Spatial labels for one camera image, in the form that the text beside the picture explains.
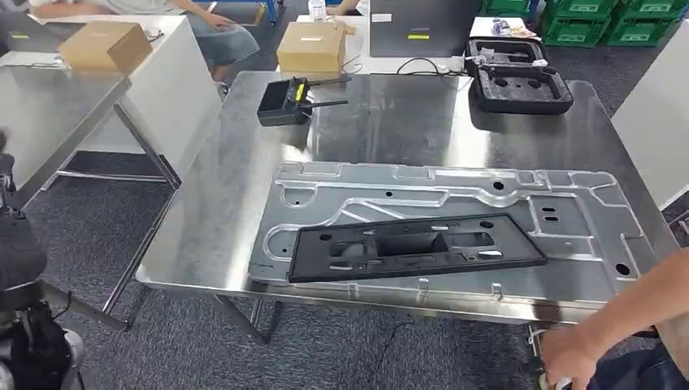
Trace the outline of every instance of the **green storage bin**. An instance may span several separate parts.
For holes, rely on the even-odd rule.
[[[570,18],[605,19],[617,3],[618,0],[548,0],[556,16]]]
[[[682,14],[687,0],[620,0],[624,18],[677,18]]]
[[[548,4],[540,20],[540,35],[545,45],[594,47],[609,23],[609,16],[603,19],[560,17]]]
[[[504,13],[521,15],[529,10],[529,0],[483,0],[483,9],[487,15],[505,16]]]
[[[603,42],[609,46],[656,46],[675,21],[675,18],[637,19],[621,17],[610,24]]]
[[[515,10],[481,10],[479,16],[500,16],[501,18],[522,18],[528,19],[529,10],[515,11]]]

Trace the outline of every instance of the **cardboard box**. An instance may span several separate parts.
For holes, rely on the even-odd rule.
[[[138,23],[93,21],[66,40],[58,51],[75,71],[131,74],[153,51]]]
[[[346,29],[343,23],[290,23],[277,50],[280,72],[311,80],[339,77]]]

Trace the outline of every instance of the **metal table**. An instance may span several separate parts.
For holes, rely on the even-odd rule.
[[[146,139],[145,129],[135,123],[121,102],[130,85],[126,76],[118,74],[0,67],[0,128],[4,129],[8,138],[5,152],[15,157],[13,174],[16,193],[12,206],[23,209],[57,175],[163,181],[174,189],[179,188],[181,183],[177,174],[155,152]],[[162,172],[161,176],[99,175],[65,170],[79,144],[111,109],[115,110],[125,127]],[[149,232],[144,244],[129,263],[103,310],[89,307],[76,298],[71,298],[72,308],[115,329],[125,329],[126,322],[112,318],[110,313],[138,267],[155,227],[152,227],[152,232]],[[67,300],[66,294],[56,288],[46,285],[45,290],[60,301]]]
[[[354,76],[312,89],[317,101],[348,98],[318,109],[310,125],[263,128],[256,109],[271,72],[242,72],[176,194],[136,273],[157,288],[215,295],[257,340],[260,298],[308,304],[393,308],[494,322],[576,323],[597,308],[503,305],[499,301],[400,298],[392,294],[260,284],[249,257],[277,165],[291,161],[394,163],[411,166],[607,171],[619,181],[655,251],[677,248],[592,86],[571,81],[565,115],[501,115],[481,111],[470,79]],[[638,260],[641,272],[655,258]],[[227,296],[256,297],[247,320]]]

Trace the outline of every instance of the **person's leg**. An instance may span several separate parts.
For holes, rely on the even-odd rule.
[[[215,52],[211,73],[213,80],[225,80],[232,71],[232,64],[244,61],[258,51],[258,43],[246,28],[239,24],[216,32],[213,37]]]
[[[602,362],[588,390],[685,390],[689,383],[675,366],[665,346],[634,351]]]
[[[258,51],[254,37],[239,24],[219,31],[196,15],[187,14],[187,17],[198,46],[210,63],[210,74],[215,81],[224,80],[232,70],[233,63],[243,61]]]

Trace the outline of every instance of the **paper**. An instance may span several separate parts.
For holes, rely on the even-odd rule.
[[[371,14],[371,23],[392,22],[392,14]]]

